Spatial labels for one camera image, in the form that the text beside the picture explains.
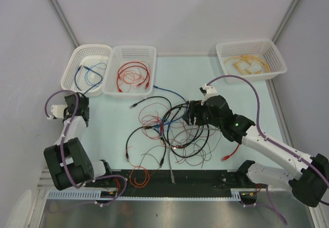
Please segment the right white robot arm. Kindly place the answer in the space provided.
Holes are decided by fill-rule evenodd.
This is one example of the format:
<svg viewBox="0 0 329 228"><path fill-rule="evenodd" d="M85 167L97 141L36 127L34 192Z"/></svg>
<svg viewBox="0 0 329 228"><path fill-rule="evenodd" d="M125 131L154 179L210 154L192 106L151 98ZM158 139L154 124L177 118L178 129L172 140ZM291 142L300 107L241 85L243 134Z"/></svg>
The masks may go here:
<svg viewBox="0 0 329 228"><path fill-rule="evenodd" d="M227 140L249 147L279 165L274 168L245 161L237 174L237 182L242 187L253 183L272 185L291 191L298 201L309 207L317 207L328 190L325 156L319 153L312 156L280 143L249 118L234 114L220 95L206 101L191 101L183 119L188 125L218 128Z"/></svg>

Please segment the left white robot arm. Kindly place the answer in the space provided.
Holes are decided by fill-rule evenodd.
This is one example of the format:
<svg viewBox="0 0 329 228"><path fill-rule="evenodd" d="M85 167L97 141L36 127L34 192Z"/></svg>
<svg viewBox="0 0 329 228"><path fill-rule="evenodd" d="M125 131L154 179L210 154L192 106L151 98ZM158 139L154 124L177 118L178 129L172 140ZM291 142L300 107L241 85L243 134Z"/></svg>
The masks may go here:
<svg viewBox="0 0 329 228"><path fill-rule="evenodd" d="M80 188L96 180L101 186L112 184L114 175L105 160L91 161L81 138L89 125L89 98L71 91L64 97L66 104L52 105L48 98L44 110L48 119L62 119L63 130L53 146L44 149L44 158L57 190Z"/></svg>

